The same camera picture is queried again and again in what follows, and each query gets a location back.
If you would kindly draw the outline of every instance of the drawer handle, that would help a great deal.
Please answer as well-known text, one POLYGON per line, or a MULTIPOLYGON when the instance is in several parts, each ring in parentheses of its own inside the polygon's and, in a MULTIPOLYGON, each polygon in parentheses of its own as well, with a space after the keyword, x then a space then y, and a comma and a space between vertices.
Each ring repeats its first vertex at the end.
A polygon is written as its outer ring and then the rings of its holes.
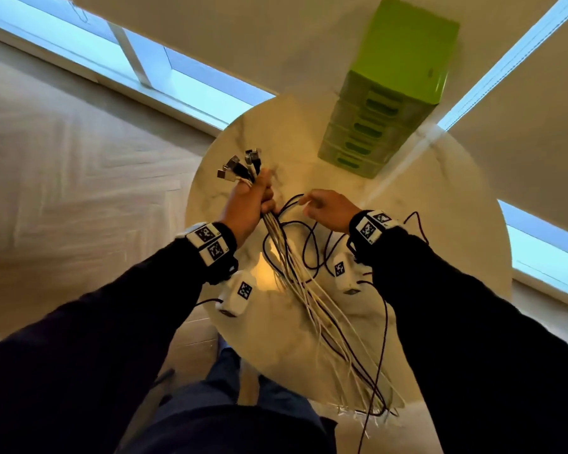
POLYGON ((365 136, 369 136, 372 138, 381 138, 383 136, 383 132, 378 131, 376 129, 372 129, 371 127, 364 126, 364 124, 355 123, 354 129, 365 136))
POLYGON ((360 154, 370 154, 370 150, 363 148, 361 146, 357 146, 355 143, 351 143, 351 142, 345 142, 345 147, 347 149, 350 149, 351 151, 355 151, 356 153, 360 153, 360 154))
POLYGON ((348 161, 347 159, 343 159, 342 157, 337 158, 337 162, 346 165, 347 167, 351 167, 352 169, 359 169, 360 166, 354 164, 353 162, 348 161))
POLYGON ((398 108, 392 108, 391 106, 387 106, 384 103, 377 102, 371 98, 366 100, 366 106, 368 106, 371 110, 376 111, 377 113, 384 114, 393 118, 398 114, 398 108))

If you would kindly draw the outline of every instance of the person's left arm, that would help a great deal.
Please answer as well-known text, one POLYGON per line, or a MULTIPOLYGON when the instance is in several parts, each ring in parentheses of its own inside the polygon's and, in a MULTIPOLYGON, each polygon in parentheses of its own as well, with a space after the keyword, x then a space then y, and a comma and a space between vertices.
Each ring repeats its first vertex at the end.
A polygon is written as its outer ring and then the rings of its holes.
MULTIPOLYGON (((269 172, 215 226, 231 251, 273 208, 269 172)), ((186 238, 0 341, 0 452, 112 453, 210 276, 186 238)))

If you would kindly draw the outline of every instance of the bundle of cables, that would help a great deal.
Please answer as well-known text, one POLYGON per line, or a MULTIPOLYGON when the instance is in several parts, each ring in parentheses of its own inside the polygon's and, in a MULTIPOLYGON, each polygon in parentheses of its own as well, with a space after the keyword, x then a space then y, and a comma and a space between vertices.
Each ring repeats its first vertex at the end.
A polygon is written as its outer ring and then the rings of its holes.
MULTIPOLYGON (((219 170, 217 176, 231 181, 240 180, 247 183, 249 186, 252 186, 256 175, 260 172, 260 159, 258 158, 258 153, 255 151, 247 151, 245 160, 248 167, 243 166, 239 161, 239 158, 234 156, 226 165, 223 166, 223 170, 219 170)), ((322 252, 322 260, 320 260, 320 252, 315 233, 317 222, 314 223, 313 226, 310 226, 300 220, 281 220, 284 213, 294 207, 298 203, 299 198, 302 196, 303 194, 297 194, 290 198, 277 214, 269 212, 262 215, 262 219, 268 231, 268 234, 263 240, 263 256, 272 266, 275 274, 277 275, 277 280, 279 280, 282 286, 290 291, 303 305, 316 334, 318 351, 326 351, 328 361, 333 367, 334 375, 340 389, 342 402, 340 407, 354 412, 364 413, 366 415, 366 419, 364 421, 365 431, 370 416, 385 415, 386 417, 389 415, 389 404, 393 399, 393 389, 391 390, 390 395, 388 395, 388 398, 386 398, 378 387, 379 376, 382 373, 381 367, 383 365, 386 336, 388 331, 388 307, 384 302, 385 328, 380 358, 377 363, 371 358, 371 355, 360 335, 354 328, 353 324, 348 320, 345 313, 316 281, 316 277, 322 267, 325 267, 328 273, 334 276, 333 271, 328 267, 328 259, 330 259, 337 245, 345 236, 339 237, 339 239, 334 243, 332 249, 328 251, 328 246, 333 236, 333 232, 331 231, 322 252), (305 240, 301 254, 299 254, 295 250, 294 246, 291 245, 291 242, 289 242, 287 234, 284 231, 286 226, 292 224, 303 226, 309 230, 309 234, 305 240), (273 242, 275 250, 274 253, 279 260, 279 264, 269 257, 269 252, 266 249, 266 245, 269 240, 273 242), (310 240, 313 241, 313 247, 316 251, 317 261, 315 266, 309 264, 306 258, 306 252, 308 250, 310 240), (359 346, 363 350, 363 355, 365 357, 369 357, 372 361, 371 367, 375 367, 377 370, 374 377, 370 375, 370 373, 366 370, 366 366, 364 366, 364 364, 358 359, 358 354, 351 347, 349 339, 352 340, 356 347, 359 346), (348 370, 346 373, 346 382, 343 382, 343 379, 341 379, 339 374, 341 369, 340 361, 343 361, 348 370), (355 389, 354 393, 360 397, 362 403, 361 408, 358 408, 356 403, 349 401, 348 392, 352 389, 355 389)), ((405 220, 405 223, 415 213, 419 220, 420 227, 420 217, 417 212, 411 214, 405 220)), ((372 285, 372 283, 367 280, 360 280, 358 283, 372 285)), ((362 440, 360 441, 360 449, 362 447, 363 440, 364 432, 362 440)))

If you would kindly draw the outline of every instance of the black sweater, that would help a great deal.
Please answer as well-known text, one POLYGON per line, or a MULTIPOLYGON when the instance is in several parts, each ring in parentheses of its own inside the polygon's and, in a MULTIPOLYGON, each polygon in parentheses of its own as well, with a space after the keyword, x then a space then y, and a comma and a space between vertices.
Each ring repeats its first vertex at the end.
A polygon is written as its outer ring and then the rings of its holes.
MULTIPOLYGON (((443 450, 568 452, 568 345, 421 239, 392 228, 369 245, 357 221, 351 241, 395 310, 443 450)), ((176 240, 0 341, 0 453, 113 453, 194 308, 205 270, 195 248, 176 240)), ((178 416, 170 420, 177 436, 167 430, 157 446, 154 434, 136 450, 328 450, 318 428, 259 408, 178 416)))

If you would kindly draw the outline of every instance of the blue jeans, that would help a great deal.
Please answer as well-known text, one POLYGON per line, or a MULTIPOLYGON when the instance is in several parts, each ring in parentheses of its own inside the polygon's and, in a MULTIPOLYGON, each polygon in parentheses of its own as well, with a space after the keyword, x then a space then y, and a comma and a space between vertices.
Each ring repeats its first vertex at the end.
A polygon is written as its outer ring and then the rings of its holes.
MULTIPOLYGON (((324 430, 320 417, 307 398, 270 381, 258 378, 257 406, 280 414, 309 420, 324 430)), ((205 406, 235 405, 240 393, 240 357, 233 349, 224 349, 204 381, 177 389, 173 397, 156 412, 153 423, 167 417, 205 406)))

